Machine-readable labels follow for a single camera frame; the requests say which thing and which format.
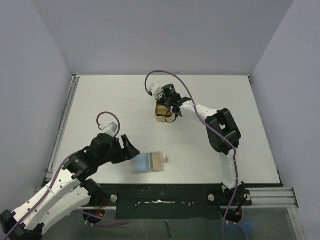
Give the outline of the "beige leather card holder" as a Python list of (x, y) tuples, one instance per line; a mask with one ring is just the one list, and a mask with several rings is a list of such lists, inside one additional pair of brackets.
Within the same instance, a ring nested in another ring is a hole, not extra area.
[(168, 160), (168, 156), (164, 156), (162, 151), (141, 153), (131, 160), (131, 173), (146, 174), (163, 172)]

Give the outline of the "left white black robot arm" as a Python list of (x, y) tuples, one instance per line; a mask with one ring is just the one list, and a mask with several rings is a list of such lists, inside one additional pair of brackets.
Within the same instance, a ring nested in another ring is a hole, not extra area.
[(100, 133), (89, 146), (68, 156), (58, 167), (51, 181), (25, 204), (0, 215), (5, 238), (40, 240), (46, 226), (42, 218), (76, 188), (85, 190), (84, 204), (95, 206), (102, 199), (102, 188), (90, 177), (106, 163), (119, 164), (140, 154), (126, 135), (116, 138)]

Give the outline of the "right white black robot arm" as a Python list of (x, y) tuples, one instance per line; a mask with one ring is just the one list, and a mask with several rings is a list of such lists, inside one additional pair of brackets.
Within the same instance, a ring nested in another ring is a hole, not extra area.
[(227, 108), (216, 110), (205, 107), (191, 96), (181, 97), (172, 83), (163, 87), (152, 84), (148, 90), (158, 104), (175, 116), (204, 124), (210, 146), (219, 153), (222, 184), (227, 188), (222, 192), (223, 200), (230, 205), (239, 201), (241, 193), (236, 188), (240, 184), (236, 157), (241, 133), (231, 112)]

